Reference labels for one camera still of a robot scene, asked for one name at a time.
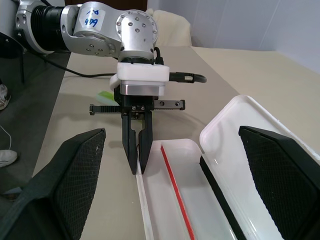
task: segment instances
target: black connector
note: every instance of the black connector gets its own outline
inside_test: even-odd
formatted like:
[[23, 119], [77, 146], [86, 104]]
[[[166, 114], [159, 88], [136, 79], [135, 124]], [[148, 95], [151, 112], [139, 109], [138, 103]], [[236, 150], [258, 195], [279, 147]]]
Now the black connector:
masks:
[[193, 84], [194, 82], [206, 83], [207, 78], [200, 74], [193, 74], [187, 72], [170, 72], [169, 81], [187, 84]]
[[89, 108], [89, 113], [90, 115], [95, 115], [95, 114], [107, 114], [107, 113], [121, 113], [121, 108], [120, 106], [95, 106], [93, 104], [90, 105]]
[[186, 100], [182, 99], [182, 107], [180, 108], [180, 111], [186, 110]]

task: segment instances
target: person's foot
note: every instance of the person's foot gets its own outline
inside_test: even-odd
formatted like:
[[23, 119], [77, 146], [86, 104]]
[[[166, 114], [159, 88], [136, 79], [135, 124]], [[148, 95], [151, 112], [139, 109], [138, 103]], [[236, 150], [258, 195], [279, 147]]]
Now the person's foot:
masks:
[[8, 105], [11, 96], [8, 94], [8, 89], [4, 84], [0, 84], [0, 110], [3, 110]]
[[12, 164], [18, 154], [12, 150], [0, 150], [0, 168]]

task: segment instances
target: table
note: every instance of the table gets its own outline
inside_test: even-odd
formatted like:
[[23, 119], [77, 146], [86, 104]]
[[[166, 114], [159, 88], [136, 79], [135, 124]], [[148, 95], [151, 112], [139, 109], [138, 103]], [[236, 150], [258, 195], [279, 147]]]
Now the table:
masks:
[[[161, 47], [171, 72], [202, 74], [206, 84], [169, 82], [165, 100], [186, 100], [185, 111], [154, 111], [153, 139], [192, 139], [236, 95], [252, 96], [306, 144], [320, 153], [320, 75], [277, 52]], [[85, 74], [112, 73], [117, 61], [72, 54], [68, 68]], [[145, 238], [136, 178], [122, 146], [119, 115], [89, 115], [97, 93], [109, 90], [107, 78], [65, 73], [33, 174], [74, 135], [106, 129], [96, 193], [81, 239]]]
[[320, 74], [276, 51], [193, 49], [235, 90], [253, 97], [320, 154]]
[[[199, 143], [205, 125], [239, 93], [191, 47], [161, 47], [160, 50], [171, 72], [202, 74], [207, 77], [207, 83], [167, 84], [161, 99], [185, 99], [186, 110], [154, 111], [153, 139], [187, 138]], [[84, 74], [114, 73], [117, 61], [72, 54], [67, 67]], [[89, 115], [89, 105], [99, 104], [96, 94], [109, 90], [107, 77], [82, 78], [65, 73], [33, 175], [52, 159], [65, 140], [92, 129], [105, 128], [97, 188], [81, 239], [141, 240], [145, 238], [144, 224], [136, 177], [131, 174], [122, 146], [121, 117]]]

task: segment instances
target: red line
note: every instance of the red line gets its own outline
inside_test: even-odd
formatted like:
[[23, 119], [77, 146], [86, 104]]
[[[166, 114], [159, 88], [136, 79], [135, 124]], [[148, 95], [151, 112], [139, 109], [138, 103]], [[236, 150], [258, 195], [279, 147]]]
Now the red line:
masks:
[[179, 203], [179, 206], [180, 206], [180, 210], [181, 210], [181, 213], [182, 213], [182, 216], [183, 216], [183, 219], [184, 219], [186, 228], [187, 228], [187, 230], [188, 230], [188, 232], [189, 232], [190, 239], [191, 239], [191, 240], [195, 240], [195, 239], [196, 239], [195, 233], [194, 233], [194, 230], [192, 229], [190, 220], [189, 220], [189, 218], [188, 218], [187, 211], [186, 211], [184, 202], [183, 202], [183, 200], [182, 200], [182, 197], [181, 197], [181, 195], [180, 195], [179, 188], [178, 188], [178, 185], [177, 185], [177, 182], [176, 182], [174, 173], [172, 172], [171, 166], [170, 166], [170, 164], [169, 164], [169, 161], [168, 161], [168, 158], [167, 158], [167, 155], [166, 155], [164, 146], [161, 146], [161, 152], [162, 152], [162, 156], [163, 156], [163, 158], [164, 158], [164, 162], [165, 162], [165, 165], [166, 165], [166, 169], [168, 170], [168, 173], [169, 173], [169, 176], [170, 176], [172, 185], [173, 185], [173, 189], [174, 189], [176, 198], [177, 198], [178, 203]]

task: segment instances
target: white plastic tray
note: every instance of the white plastic tray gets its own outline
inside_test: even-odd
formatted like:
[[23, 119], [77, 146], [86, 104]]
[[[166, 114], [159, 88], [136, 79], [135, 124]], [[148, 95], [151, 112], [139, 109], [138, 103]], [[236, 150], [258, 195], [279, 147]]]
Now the white plastic tray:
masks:
[[[189, 139], [153, 142], [144, 175], [136, 176], [147, 240], [236, 239], [199, 165], [201, 155], [246, 239], [282, 239], [255, 188], [246, 152], [238, 135], [240, 126], [288, 136], [320, 163], [319, 155], [256, 101], [248, 96], [237, 96], [201, 132], [200, 145], [204, 154]], [[187, 226], [192, 227], [193, 235]]]
[[171, 166], [195, 239], [234, 240], [228, 220], [200, 167], [200, 148], [189, 139], [154, 141], [148, 167], [143, 175], [137, 175], [146, 239], [191, 239], [161, 146]]
[[240, 126], [273, 131], [294, 139], [320, 163], [320, 157], [249, 96], [234, 97], [204, 128], [200, 145], [204, 159], [248, 240], [281, 240], [261, 200], [249, 169]]

